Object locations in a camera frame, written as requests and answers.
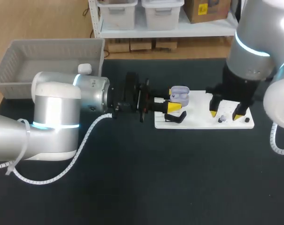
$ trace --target dark gray mat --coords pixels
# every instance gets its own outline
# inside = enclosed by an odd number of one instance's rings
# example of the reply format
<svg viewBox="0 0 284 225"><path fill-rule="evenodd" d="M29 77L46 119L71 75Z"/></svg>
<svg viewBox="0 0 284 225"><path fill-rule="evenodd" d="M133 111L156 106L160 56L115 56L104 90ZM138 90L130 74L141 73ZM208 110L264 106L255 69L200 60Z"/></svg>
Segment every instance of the dark gray mat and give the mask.
<svg viewBox="0 0 284 225"><path fill-rule="evenodd" d="M112 83L127 71L151 86L203 90L221 81L225 60L106 60ZM73 169L32 186L0 171L0 225L284 225L284 157L269 146L272 122L262 102L252 130L157 130L154 115L121 115L91 133ZM30 101L3 101L0 114L32 122ZM96 115L82 114L81 138ZM284 147L284 130L278 142ZM45 180L68 162L22 162L19 172Z"/></svg>

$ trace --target white tray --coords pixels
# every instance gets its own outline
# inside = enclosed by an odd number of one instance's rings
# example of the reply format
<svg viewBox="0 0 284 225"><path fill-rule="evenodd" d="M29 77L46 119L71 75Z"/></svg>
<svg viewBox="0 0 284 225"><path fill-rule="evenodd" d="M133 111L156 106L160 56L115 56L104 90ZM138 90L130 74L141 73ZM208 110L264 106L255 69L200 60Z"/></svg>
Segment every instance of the white tray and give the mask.
<svg viewBox="0 0 284 225"><path fill-rule="evenodd" d="M206 94L204 90L192 90L189 94L190 102L187 107L180 111L171 113L174 116L180 116L183 111L187 112L187 116L181 124L165 121L164 114L161 112L154 113L154 123L157 129L252 129L254 121L250 110L244 117L236 121L232 120L232 114L236 109L238 102L222 101L220 103L218 113L215 118L209 111L209 102L212 99L211 94ZM155 102L162 103L162 98L155 98ZM219 123L219 118L224 115L226 121Z"/></svg>

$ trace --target plastic bin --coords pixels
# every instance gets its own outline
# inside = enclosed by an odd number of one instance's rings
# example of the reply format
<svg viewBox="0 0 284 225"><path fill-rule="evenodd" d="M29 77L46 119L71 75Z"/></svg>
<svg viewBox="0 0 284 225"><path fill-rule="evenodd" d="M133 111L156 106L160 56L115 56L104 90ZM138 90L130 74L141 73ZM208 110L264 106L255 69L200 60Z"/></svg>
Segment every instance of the plastic bin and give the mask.
<svg viewBox="0 0 284 225"><path fill-rule="evenodd" d="M15 40L0 63L0 92L6 99L31 98L31 83L41 71L77 74L89 63L101 76L104 39Z"/></svg>
<svg viewBox="0 0 284 225"><path fill-rule="evenodd" d="M108 30L132 30L135 24L135 11L138 0L126 4L102 4L98 2L103 22Z"/></svg>
<svg viewBox="0 0 284 225"><path fill-rule="evenodd" d="M174 30L184 0L142 0L149 30Z"/></svg>

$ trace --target white storage box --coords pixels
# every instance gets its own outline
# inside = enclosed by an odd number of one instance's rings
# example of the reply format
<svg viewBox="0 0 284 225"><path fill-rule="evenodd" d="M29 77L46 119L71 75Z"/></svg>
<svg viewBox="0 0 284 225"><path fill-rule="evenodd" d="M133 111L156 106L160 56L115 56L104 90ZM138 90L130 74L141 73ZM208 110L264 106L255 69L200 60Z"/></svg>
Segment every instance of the white storage box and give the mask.
<svg viewBox="0 0 284 225"><path fill-rule="evenodd" d="M184 0L142 0L149 30L174 30Z"/></svg>
<svg viewBox="0 0 284 225"><path fill-rule="evenodd" d="M138 0L126 4L101 4L98 2L103 21L108 30L132 30Z"/></svg>

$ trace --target zip tie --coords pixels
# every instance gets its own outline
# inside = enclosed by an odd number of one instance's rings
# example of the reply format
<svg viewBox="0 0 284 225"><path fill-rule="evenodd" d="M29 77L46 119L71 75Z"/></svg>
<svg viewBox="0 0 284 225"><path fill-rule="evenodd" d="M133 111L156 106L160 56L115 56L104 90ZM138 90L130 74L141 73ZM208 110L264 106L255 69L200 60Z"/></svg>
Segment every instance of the zip tie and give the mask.
<svg viewBox="0 0 284 225"><path fill-rule="evenodd" d="M28 143L29 143L29 139L30 139L30 124L27 120L24 119L18 119L18 122L24 122L25 123L25 128L26 128L26 141L23 144L22 150L19 154L19 156L16 158L16 160L8 166L7 168L7 172L5 173L5 175L10 175L10 173L15 169L15 166L21 161L21 159L23 158L23 156L25 155L27 149L28 149Z"/></svg>

